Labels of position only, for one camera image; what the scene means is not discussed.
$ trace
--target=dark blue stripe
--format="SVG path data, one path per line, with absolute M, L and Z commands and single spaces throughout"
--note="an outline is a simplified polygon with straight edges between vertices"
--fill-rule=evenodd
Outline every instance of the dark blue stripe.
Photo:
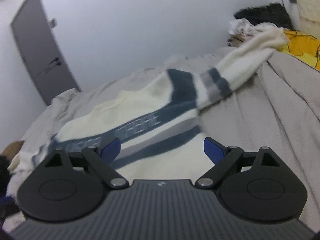
M 209 75 L 212 78 L 213 83 L 217 85 L 220 90 L 222 97 L 227 97 L 232 94 L 232 90 L 229 87 L 229 83 L 225 78 L 222 78 L 216 68 L 212 68 L 208 71 Z
M 216 68 L 212 68 L 212 69 L 208 70 L 208 73 L 211 76 L 212 81 L 214 83 L 217 83 L 219 81 L 219 79 L 221 78 L 220 74 Z
M 171 103 L 169 105 L 193 101 L 196 108 L 197 93 L 192 74 L 177 69 L 168 69 L 167 73 L 173 84 Z
M 176 69 L 167 70 L 169 78 L 171 79 L 173 85 L 173 92 L 171 95 L 171 102 L 166 106 L 160 108 L 157 111 L 139 116 L 127 123 L 124 123 L 110 131 L 107 131 L 102 134 L 89 136 L 86 138 L 79 138 L 74 140 L 68 140 L 64 142 L 58 142 L 55 138 L 52 139 L 50 146 L 48 147 L 48 152 L 50 153 L 56 147 L 63 147 L 66 151 L 69 152 L 79 152 L 83 148 L 90 145 L 98 145 L 98 141 L 102 141 L 104 139 L 120 137 L 117 134 L 117 130 L 126 125 L 134 126 L 134 122 L 139 122 L 140 119 L 146 118 L 151 114 L 156 116 L 156 121 L 159 122 L 152 127 L 145 129 L 144 131 L 138 132 L 136 134 L 132 134 L 127 138 L 120 138 L 121 143 L 125 143 L 131 139 L 134 139 L 138 136 L 141 136 L 147 132 L 154 130 L 155 128 L 166 124 L 183 113 L 196 108 L 196 89 L 193 83 L 193 76 L 189 72 L 180 71 Z
M 148 147 L 143 148 L 138 152 L 133 153 L 132 155 L 123 157 L 121 159 L 116 159 L 111 163 L 110 166 L 111 168 L 116 170 L 125 165 L 128 165 L 129 163 L 133 163 L 137 160 L 147 158 L 147 157 L 152 157 L 152 156 L 159 155 L 161 153 L 165 153 L 167 151 L 173 150 L 175 148 L 178 148 L 186 144 L 188 141 L 193 139 L 200 132 L 201 132 L 200 127 L 197 125 L 192 129 L 190 129 L 189 131 L 180 133 L 178 135 L 172 136 L 161 142 L 152 144 Z

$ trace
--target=brown object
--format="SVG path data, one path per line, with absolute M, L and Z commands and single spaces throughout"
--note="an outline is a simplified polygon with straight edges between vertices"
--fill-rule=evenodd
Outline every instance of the brown object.
M 10 143 L 0 154 L 1 156 L 5 156 L 10 162 L 20 151 L 24 141 L 14 141 Z
M 247 36 L 244 36 L 244 35 L 237 35 L 237 36 L 233 36 L 233 35 L 230 35 L 230 38 L 228 40 L 228 46 L 229 47 L 240 47 L 244 42 L 252 39 L 253 36 L 251 35 L 247 35 Z

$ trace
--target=circular cover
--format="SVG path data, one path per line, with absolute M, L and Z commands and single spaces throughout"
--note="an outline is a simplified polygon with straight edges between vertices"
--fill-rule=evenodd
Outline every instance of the circular cover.
M 305 192 L 292 177 L 284 175 L 275 169 L 231 175 L 220 187 L 221 200 L 231 212 L 249 220 L 275 222 L 298 217 Z
M 95 210 L 104 197 L 103 186 L 89 174 L 46 168 L 21 185 L 18 203 L 28 216 L 47 222 L 65 222 Z

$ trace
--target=beige curtain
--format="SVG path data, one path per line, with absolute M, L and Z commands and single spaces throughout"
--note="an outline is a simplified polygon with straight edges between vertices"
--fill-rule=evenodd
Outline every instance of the beige curtain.
M 320 0 L 297 0 L 301 31 L 320 39 Z

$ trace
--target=door handle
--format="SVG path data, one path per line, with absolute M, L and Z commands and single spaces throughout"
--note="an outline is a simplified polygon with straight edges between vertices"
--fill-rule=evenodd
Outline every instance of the door handle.
M 47 75 L 51 70 L 53 70 L 54 68 L 58 67 L 58 66 L 61 66 L 62 65 L 62 62 L 61 61 L 58 61 L 56 64 L 54 65 L 50 65 L 47 66 L 44 70 L 44 75 Z
M 49 63 L 49 65 L 58 60 L 59 60 L 59 57 L 55 57 L 54 60 Z

